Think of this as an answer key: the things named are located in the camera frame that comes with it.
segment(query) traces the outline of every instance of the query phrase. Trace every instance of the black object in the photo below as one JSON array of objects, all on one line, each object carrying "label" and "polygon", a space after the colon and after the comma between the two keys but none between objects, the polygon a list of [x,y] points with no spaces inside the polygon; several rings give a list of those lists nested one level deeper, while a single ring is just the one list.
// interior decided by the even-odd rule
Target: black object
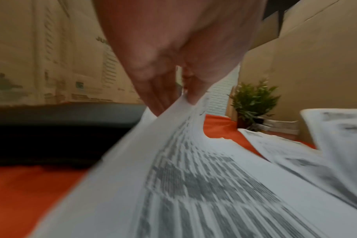
[{"label": "black object", "polygon": [[0,165],[91,166],[145,108],[79,103],[0,109]]}]

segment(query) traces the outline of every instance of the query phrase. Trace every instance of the human hand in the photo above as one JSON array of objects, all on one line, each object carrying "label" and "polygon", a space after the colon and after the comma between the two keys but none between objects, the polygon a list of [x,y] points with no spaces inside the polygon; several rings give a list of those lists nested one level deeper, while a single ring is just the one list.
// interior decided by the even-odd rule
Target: human hand
[{"label": "human hand", "polygon": [[183,67],[196,102],[242,60],[266,0],[93,0],[109,44],[155,115],[178,98]]}]

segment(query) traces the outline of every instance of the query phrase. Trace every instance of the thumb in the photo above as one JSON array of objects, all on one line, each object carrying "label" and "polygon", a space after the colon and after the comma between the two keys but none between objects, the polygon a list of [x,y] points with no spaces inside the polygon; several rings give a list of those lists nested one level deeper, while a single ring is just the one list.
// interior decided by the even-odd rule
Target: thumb
[{"label": "thumb", "polygon": [[196,76],[191,77],[188,80],[188,85],[186,85],[188,89],[188,102],[195,105],[205,95],[211,85],[212,83],[204,82]]}]

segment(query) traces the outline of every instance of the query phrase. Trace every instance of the orange cloth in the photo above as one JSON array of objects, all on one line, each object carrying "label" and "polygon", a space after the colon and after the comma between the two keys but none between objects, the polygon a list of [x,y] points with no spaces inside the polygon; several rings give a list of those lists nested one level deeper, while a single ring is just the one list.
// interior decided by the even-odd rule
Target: orange cloth
[{"label": "orange cloth", "polygon": [[[207,115],[204,132],[210,138],[232,139],[259,155],[229,118]],[[39,218],[86,172],[43,166],[0,167],[0,238],[29,234]]]}]

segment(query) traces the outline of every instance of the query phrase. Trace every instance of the printed page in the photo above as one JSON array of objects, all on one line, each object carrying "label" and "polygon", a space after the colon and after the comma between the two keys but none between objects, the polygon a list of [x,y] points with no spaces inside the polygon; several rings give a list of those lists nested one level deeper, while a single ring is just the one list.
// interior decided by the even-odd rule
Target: printed page
[{"label": "printed page", "polygon": [[203,100],[146,113],[31,237],[357,237],[356,210],[207,138]]},{"label": "printed page", "polygon": [[141,103],[100,28],[91,0],[70,3],[75,27],[71,101]]},{"label": "printed page", "polygon": [[238,130],[273,164],[357,209],[357,196],[337,178],[320,151],[278,136]]},{"label": "printed page", "polygon": [[311,109],[302,116],[334,174],[357,196],[357,109]]},{"label": "printed page", "polygon": [[0,1],[0,106],[37,104],[33,24],[31,1]]},{"label": "printed page", "polygon": [[39,97],[44,104],[67,102],[73,77],[73,14],[68,0],[37,0],[36,44]]}]

